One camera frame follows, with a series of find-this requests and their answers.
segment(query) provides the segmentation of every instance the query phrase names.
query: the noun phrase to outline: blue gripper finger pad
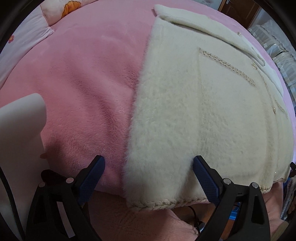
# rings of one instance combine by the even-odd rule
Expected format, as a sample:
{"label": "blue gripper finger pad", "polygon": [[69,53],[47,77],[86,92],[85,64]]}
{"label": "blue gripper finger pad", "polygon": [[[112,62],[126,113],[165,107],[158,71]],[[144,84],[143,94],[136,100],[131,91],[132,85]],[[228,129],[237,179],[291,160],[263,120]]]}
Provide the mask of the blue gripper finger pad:
{"label": "blue gripper finger pad", "polygon": [[193,171],[209,202],[212,202],[217,206],[220,202],[218,198],[219,188],[197,156],[193,159]]}
{"label": "blue gripper finger pad", "polygon": [[94,192],[99,179],[101,178],[105,170],[105,159],[100,157],[98,161],[94,164],[84,181],[79,187],[79,198],[77,200],[79,205],[88,202]]}

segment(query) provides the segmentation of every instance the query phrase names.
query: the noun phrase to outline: metal screw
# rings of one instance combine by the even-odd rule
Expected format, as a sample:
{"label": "metal screw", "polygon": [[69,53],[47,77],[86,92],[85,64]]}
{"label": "metal screw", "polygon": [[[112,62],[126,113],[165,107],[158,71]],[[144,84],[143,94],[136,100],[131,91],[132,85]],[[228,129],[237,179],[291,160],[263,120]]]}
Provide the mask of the metal screw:
{"label": "metal screw", "polygon": [[259,185],[257,183],[252,183],[253,188],[258,188]]}
{"label": "metal screw", "polygon": [[41,182],[41,183],[39,183],[38,186],[39,186],[40,188],[44,187],[44,186],[45,186],[45,182]]}
{"label": "metal screw", "polygon": [[67,178],[66,183],[72,183],[72,182],[74,182],[74,178],[72,177]]}
{"label": "metal screw", "polygon": [[231,180],[229,178],[224,178],[223,182],[227,185],[229,185],[231,183]]}
{"label": "metal screw", "polygon": [[205,223],[202,222],[199,226],[200,232],[205,228]]}

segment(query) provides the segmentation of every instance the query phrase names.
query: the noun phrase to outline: black cable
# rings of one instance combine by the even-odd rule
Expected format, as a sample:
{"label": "black cable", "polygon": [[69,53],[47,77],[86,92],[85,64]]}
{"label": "black cable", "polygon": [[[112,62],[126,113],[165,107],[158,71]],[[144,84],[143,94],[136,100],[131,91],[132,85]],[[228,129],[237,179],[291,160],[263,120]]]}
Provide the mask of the black cable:
{"label": "black cable", "polygon": [[194,227],[197,229],[197,232],[198,232],[198,235],[200,235],[200,228],[199,228],[199,224],[200,224],[200,220],[198,219],[197,215],[196,215],[196,212],[194,210],[193,207],[191,206],[188,206],[194,213]]}
{"label": "black cable", "polygon": [[12,194],[12,191],[11,191],[11,188],[9,186],[9,183],[4,175],[4,172],[2,170],[2,168],[0,167],[0,179],[3,183],[3,186],[5,187],[5,190],[6,190],[6,193],[8,195],[8,198],[9,198],[9,201],[10,201],[10,206],[11,206],[11,209],[12,209],[12,212],[13,212],[13,216],[15,218],[15,222],[16,222],[16,225],[17,225],[17,228],[18,228],[18,231],[22,237],[22,240],[25,241],[25,232],[24,232],[24,229],[22,228],[22,224],[20,222],[20,217],[18,215],[18,211],[17,211],[17,206],[15,204],[15,199],[13,198],[13,194]]}

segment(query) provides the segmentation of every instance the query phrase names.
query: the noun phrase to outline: pink fleece blanket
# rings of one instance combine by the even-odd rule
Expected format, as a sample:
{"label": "pink fleece blanket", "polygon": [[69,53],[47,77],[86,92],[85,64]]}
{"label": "pink fleece blanket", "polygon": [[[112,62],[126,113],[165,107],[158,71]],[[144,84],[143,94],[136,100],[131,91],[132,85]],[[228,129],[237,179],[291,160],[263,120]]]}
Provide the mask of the pink fleece blanket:
{"label": "pink fleece blanket", "polygon": [[[0,90],[0,107],[35,92],[41,94],[47,105],[42,139],[50,167],[65,176],[75,176],[95,155],[103,155],[106,169],[96,187],[98,191],[124,196],[122,167],[132,104],[155,19],[152,10],[155,4],[205,14],[241,32],[280,77],[270,57],[246,29],[220,12],[191,0],[99,0],[67,15],[52,26],[55,32],[30,50],[13,69]],[[296,137],[293,105],[280,79]],[[114,231],[117,227],[125,230],[118,240],[142,237],[163,240],[169,234],[169,240],[183,240],[181,236],[184,240],[195,239],[194,232],[189,231],[191,226],[183,222],[180,225],[170,210],[151,214],[146,219],[131,214],[119,197],[100,194],[94,198],[97,206],[92,203],[93,220],[101,224],[99,219],[105,216],[102,220],[110,225],[117,223],[108,230],[114,238],[118,238]],[[140,228],[146,220],[162,225],[164,233],[160,234],[161,229],[154,224]]]}

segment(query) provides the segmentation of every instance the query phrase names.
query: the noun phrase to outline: gold braided trim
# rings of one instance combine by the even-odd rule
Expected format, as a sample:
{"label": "gold braided trim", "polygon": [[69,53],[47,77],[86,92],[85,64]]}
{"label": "gold braided trim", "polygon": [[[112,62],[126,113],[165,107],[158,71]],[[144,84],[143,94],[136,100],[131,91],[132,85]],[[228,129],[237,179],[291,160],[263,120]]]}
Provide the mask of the gold braided trim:
{"label": "gold braided trim", "polygon": [[231,64],[227,63],[226,61],[220,59],[219,57],[205,51],[202,50],[201,48],[199,49],[200,53],[202,53],[204,56],[207,56],[213,60],[215,60],[217,63],[231,69],[232,71],[238,73],[240,76],[242,76],[246,81],[248,81],[252,86],[256,87],[254,80],[252,80],[251,78],[249,78],[244,72],[240,71],[239,69],[235,68],[234,66],[232,66]]}
{"label": "gold braided trim", "polygon": [[280,109],[281,112],[283,112],[285,114],[285,116],[288,118],[287,112],[285,111],[285,109],[283,107],[280,106],[280,104],[274,100],[276,105],[278,106],[278,108]]}
{"label": "gold braided trim", "polygon": [[267,91],[267,93],[268,93],[268,96],[269,96],[269,99],[270,99],[270,102],[271,102],[272,110],[273,110],[273,112],[274,112],[274,114],[275,114],[275,113],[276,113],[276,109],[275,109],[275,107],[274,107],[274,102],[273,102],[272,97],[271,97],[271,94],[270,94],[270,92],[269,92],[268,85],[267,85],[267,83],[266,83],[266,81],[265,81],[263,75],[262,75],[262,74],[260,73],[260,71],[258,70],[258,68],[256,67],[255,69],[258,71],[259,75],[261,76],[261,79],[262,79],[262,81],[263,81],[263,83],[264,83],[264,85],[265,85],[266,91]]}
{"label": "gold braided trim", "polygon": [[[273,183],[279,182],[279,181],[286,181],[287,179],[285,177],[281,177],[278,180],[275,180]],[[271,187],[261,185],[260,191],[262,194],[267,193],[270,191]],[[175,207],[182,207],[182,206],[190,206],[196,203],[207,203],[208,199],[206,197],[198,198],[187,198],[187,199],[178,199],[178,200],[168,200],[165,199],[164,201],[155,201],[155,202],[128,202],[128,207],[135,211],[143,211],[143,210],[161,210],[161,209],[172,209]]]}
{"label": "gold braided trim", "polygon": [[265,66],[265,61],[264,59],[261,58],[261,56],[259,54],[257,54],[257,57],[264,63],[264,66]]}

